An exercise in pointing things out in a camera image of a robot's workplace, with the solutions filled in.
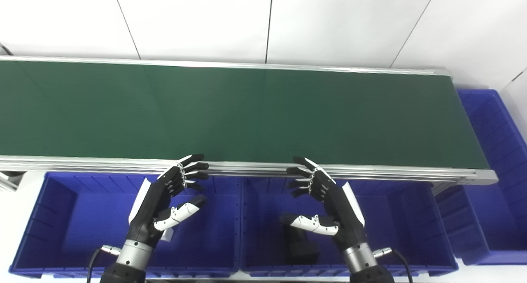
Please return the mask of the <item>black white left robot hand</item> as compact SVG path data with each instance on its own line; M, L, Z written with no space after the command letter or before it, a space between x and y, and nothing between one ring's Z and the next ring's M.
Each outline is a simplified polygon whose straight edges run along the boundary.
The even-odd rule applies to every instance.
M204 189L196 182L196 179L209 178L209 174L205 172L209 164L204 159L203 154L187 155L175 161L155 182L147 182L147 190L137 196L140 202L134 207L135 214L130 221L126 241L155 248L164 231L179 225L203 208L208 199L202 194L175 207L171 207L170 202L185 189Z

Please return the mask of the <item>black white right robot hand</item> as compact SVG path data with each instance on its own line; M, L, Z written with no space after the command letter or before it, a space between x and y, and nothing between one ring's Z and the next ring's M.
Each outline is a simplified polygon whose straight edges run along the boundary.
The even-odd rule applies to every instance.
M338 185L320 165L308 158L295 156L292 161L296 166L288 167L286 172L298 176L298 179L286 185L288 189L292 189L291 195L310 195L323 204L327 215L309 217L284 212L280 216L280 222L301 230L332 236L341 252L350 248L365 249L367 236L364 217L350 185Z

